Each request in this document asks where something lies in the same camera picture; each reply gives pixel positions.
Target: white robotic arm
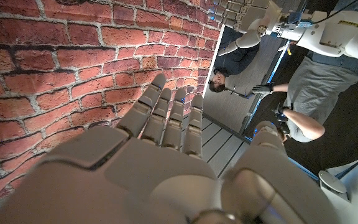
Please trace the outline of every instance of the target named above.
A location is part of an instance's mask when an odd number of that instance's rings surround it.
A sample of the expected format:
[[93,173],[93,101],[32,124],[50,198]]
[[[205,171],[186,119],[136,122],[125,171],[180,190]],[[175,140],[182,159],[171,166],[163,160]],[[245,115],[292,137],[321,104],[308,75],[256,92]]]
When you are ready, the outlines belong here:
[[117,128],[90,129],[52,150],[0,210],[0,223],[338,223],[267,121],[221,186],[201,159],[201,95],[180,152],[185,91],[163,133],[171,95],[164,84],[157,75]]
[[295,41],[297,45],[329,57],[345,54],[358,59],[358,12],[315,11],[313,14],[281,13],[271,0],[214,0],[208,17],[244,36],[218,52],[252,47],[267,34]]

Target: cable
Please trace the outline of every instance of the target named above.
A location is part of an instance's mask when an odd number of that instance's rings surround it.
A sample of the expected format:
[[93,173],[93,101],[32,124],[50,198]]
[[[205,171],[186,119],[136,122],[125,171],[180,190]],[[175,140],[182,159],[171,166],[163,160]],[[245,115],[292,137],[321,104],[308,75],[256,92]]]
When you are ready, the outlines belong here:
[[332,14],[332,15],[328,16],[328,17],[327,17],[327,18],[325,18],[325,19],[321,19],[320,21],[314,22],[313,24],[317,24],[317,23],[323,22],[323,21],[325,21],[325,20],[327,20],[327,19],[331,18],[332,16],[335,16],[336,14],[340,13],[340,12],[341,12],[341,11],[343,11],[345,8],[347,8],[347,7],[351,6],[352,4],[354,4],[354,3],[355,3],[355,2],[357,2],[357,1],[358,1],[358,0],[354,0],[354,1],[352,1],[352,2],[351,2],[351,3],[349,3],[347,6],[343,7],[343,8],[342,8],[342,9],[340,9],[340,10],[338,10],[338,12],[335,12],[334,14]]

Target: dark shirt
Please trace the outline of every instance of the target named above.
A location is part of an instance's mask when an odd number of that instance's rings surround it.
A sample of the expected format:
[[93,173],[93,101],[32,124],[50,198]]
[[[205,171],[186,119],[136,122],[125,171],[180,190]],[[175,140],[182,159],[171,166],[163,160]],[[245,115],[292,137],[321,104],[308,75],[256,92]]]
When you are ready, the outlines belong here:
[[[232,28],[225,27],[222,35],[221,44],[219,50],[227,47],[231,42],[242,37],[242,34],[234,31]],[[244,71],[247,66],[254,59],[259,50],[259,44],[251,48],[238,48],[237,50],[230,52],[222,56],[216,56],[215,68],[225,68],[227,70],[224,76],[237,75]]]

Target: man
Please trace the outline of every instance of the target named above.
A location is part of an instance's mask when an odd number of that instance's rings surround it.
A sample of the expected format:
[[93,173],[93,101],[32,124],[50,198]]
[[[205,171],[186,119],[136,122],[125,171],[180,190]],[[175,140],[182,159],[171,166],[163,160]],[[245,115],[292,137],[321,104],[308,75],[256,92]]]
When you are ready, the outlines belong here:
[[[225,27],[219,45],[219,50],[227,47],[231,42],[242,37],[241,33]],[[249,49],[237,49],[229,54],[216,57],[214,63],[214,77],[209,81],[209,89],[219,93],[225,90],[225,79],[230,75],[237,75],[244,71],[254,59],[259,50],[259,44]]]
[[[334,10],[351,2],[340,0]],[[346,10],[358,11],[358,1]],[[345,55],[327,57],[309,52],[289,83],[257,85],[252,91],[264,96],[273,92],[287,92],[284,107],[276,111],[288,118],[281,128],[282,139],[285,141],[288,136],[299,142],[310,142],[324,134],[323,123],[332,112],[339,94],[357,82],[358,59]]]

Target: yellow label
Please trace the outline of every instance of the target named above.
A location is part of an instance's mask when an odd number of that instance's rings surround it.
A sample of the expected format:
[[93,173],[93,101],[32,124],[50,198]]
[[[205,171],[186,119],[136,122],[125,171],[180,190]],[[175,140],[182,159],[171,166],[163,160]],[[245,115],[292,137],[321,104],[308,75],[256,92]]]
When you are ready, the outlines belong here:
[[348,26],[354,26],[356,28],[358,28],[358,24],[355,22],[349,22],[349,21],[339,21],[338,24],[346,24]]

